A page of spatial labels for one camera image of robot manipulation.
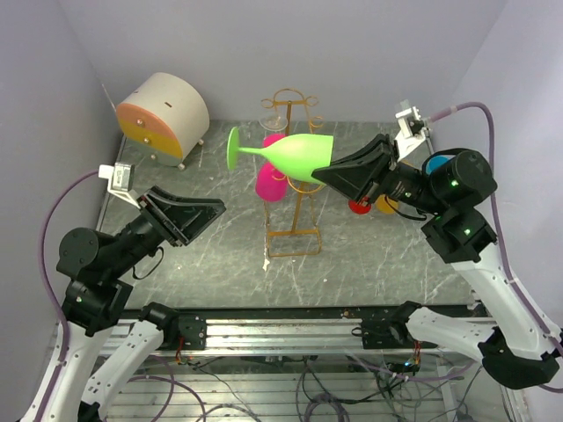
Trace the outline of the orange plastic wine glass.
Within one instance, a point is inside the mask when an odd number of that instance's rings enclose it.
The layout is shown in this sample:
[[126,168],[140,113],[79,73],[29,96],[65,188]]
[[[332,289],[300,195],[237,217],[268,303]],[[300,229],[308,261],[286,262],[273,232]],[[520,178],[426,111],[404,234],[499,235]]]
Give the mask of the orange plastic wine glass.
[[398,203],[389,199],[386,195],[381,195],[375,201],[376,209],[385,215],[393,215],[398,209]]

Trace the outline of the red plastic wine glass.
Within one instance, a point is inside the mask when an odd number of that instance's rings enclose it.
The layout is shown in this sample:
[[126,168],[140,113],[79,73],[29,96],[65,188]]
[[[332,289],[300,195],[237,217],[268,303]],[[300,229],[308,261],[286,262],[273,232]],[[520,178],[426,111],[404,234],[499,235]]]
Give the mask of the red plastic wine glass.
[[371,205],[369,203],[366,203],[365,201],[358,202],[350,200],[348,202],[348,207],[353,213],[357,215],[365,215],[371,210]]

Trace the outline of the blue plastic wine glass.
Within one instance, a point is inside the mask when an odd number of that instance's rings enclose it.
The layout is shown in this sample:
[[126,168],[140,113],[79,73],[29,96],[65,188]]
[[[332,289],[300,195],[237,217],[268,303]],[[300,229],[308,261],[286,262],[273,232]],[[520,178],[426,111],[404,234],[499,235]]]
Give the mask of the blue plastic wine glass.
[[452,156],[447,155],[431,156],[423,163],[421,169],[425,174],[431,174],[433,171],[446,164],[451,158]]

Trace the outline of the green plastic wine glass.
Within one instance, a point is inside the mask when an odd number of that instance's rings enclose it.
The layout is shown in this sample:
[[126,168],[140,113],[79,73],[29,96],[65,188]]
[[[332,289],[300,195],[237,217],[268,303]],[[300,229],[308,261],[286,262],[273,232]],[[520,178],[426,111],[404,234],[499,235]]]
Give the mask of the green plastic wine glass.
[[227,165],[234,170],[240,153],[262,156],[285,176],[300,182],[323,185],[312,173],[328,167],[332,161],[333,136],[295,134],[282,137],[264,148],[241,147],[239,129],[234,127],[227,143]]

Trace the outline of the pink plastic wine glass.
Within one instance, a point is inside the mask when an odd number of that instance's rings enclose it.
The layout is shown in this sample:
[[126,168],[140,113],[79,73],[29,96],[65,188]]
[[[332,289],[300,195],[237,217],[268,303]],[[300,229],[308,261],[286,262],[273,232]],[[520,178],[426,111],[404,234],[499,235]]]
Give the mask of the pink plastic wine glass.
[[266,161],[258,173],[255,192],[266,202],[277,202],[286,196],[288,186],[286,175]]

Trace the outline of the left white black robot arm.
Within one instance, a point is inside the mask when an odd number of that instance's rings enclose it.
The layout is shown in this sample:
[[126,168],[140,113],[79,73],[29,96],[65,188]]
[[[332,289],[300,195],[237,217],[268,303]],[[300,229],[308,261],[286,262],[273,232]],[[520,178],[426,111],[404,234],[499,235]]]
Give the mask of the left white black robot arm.
[[56,270],[70,278],[63,320],[24,421],[102,420],[140,364],[178,342],[178,313],[152,302],[106,362],[94,367],[133,290],[121,276],[163,243],[190,244],[226,209],[222,200],[179,197],[157,186],[136,202],[138,216],[117,234],[77,228],[62,239]]

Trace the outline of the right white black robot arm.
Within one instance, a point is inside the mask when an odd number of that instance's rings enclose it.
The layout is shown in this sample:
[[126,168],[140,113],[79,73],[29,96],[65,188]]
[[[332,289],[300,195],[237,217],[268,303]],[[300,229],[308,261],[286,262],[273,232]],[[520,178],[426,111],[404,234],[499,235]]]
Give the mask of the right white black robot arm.
[[383,195],[415,208],[432,250],[470,284],[493,318],[478,326],[407,301],[389,320],[395,346],[444,346],[480,363],[504,387],[545,386],[559,372],[562,330],[509,276],[501,236],[476,208],[497,189],[489,162],[472,149],[446,153],[450,160],[426,173],[401,163],[389,138],[378,135],[312,175],[350,200],[372,203]]

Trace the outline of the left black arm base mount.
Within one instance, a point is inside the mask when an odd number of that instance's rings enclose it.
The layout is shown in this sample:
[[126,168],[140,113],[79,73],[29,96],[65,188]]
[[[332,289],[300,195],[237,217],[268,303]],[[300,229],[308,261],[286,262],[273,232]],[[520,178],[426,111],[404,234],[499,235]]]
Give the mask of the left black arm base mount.
[[203,316],[180,314],[172,320],[171,347],[181,350],[204,350],[207,344],[208,325]]

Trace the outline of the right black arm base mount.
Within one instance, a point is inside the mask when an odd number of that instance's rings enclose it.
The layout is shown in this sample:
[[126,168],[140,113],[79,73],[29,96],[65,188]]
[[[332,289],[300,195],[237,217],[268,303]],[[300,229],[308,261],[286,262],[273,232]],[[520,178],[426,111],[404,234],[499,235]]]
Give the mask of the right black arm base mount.
[[362,341],[364,350],[414,347],[416,340],[406,328],[412,313],[422,307],[417,302],[407,301],[399,306],[376,306],[360,308],[361,322],[351,334]]

